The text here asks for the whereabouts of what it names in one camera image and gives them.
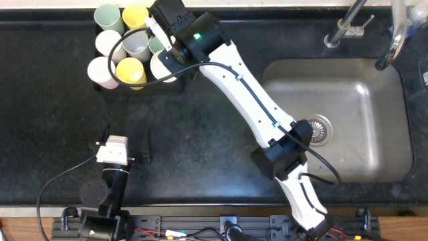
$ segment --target yellow cup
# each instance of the yellow cup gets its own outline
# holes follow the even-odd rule
[[[136,58],[125,58],[116,67],[116,75],[119,80],[128,84],[147,83],[146,73],[140,60]],[[134,90],[141,90],[144,87],[131,87]]]
[[[123,10],[122,18],[129,29],[140,29],[147,27],[146,17],[148,17],[147,8],[144,5],[131,5]]]

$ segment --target black tray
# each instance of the black tray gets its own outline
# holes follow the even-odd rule
[[[129,28],[128,28],[128,26],[126,26],[125,23],[124,23],[124,26],[125,26],[124,32],[126,33],[129,30]],[[101,33],[102,31],[103,31],[103,29],[97,25],[95,28],[96,35],[98,36],[98,34]],[[103,55],[97,49],[95,49],[95,58],[100,57],[100,56],[103,56]],[[144,71],[146,72],[146,79],[147,79],[148,83],[151,81],[157,80],[153,76],[152,71],[150,69],[150,60],[142,63],[142,65],[144,66]],[[113,95],[115,95],[115,94],[119,94],[119,95],[180,94],[184,89],[185,79],[186,78],[193,78],[193,76],[194,76],[194,74],[185,73],[173,82],[169,82],[169,83],[161,82],[158,84],[145,86],[141,90],[133,90],[130,87],[123,86],[123,85],[119,85],[118,87],[116,87],[112,90],[109,90],[109,89],[106,89],[106,88],[102,87],[101,85],[97,84],[96,82],[93,82],[92,86],[93,86],[95,91],[101,92],[102,94],[113,94]]]

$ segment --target green led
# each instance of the green led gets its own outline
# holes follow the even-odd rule
[[[200,39],[202,36],[201,36],[201,34],[199,34],[199,33],[195,33],[195,34],[193,34],[193,37],[194,37],[195,39]]]

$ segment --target faucet handle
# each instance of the faucet handle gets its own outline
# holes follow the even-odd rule
[[[364,28],[375,18],[371,15],[370,18],[362,26],[350,26],[343,37],[345,38],[357,38],[364,35]]]

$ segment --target white wall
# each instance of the white wall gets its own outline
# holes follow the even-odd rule
[[[0,0],[0,9],[21,8],[95,8],[105,3],[127,6],[142,3],[147,7],[154,0]],[[415,5],[428,0],[405,0]],[[186,7],[289,7],[289,6],[349,6],[354,0],[183,0]],[[366,6],[387,6],[390,0],[368,0]]]

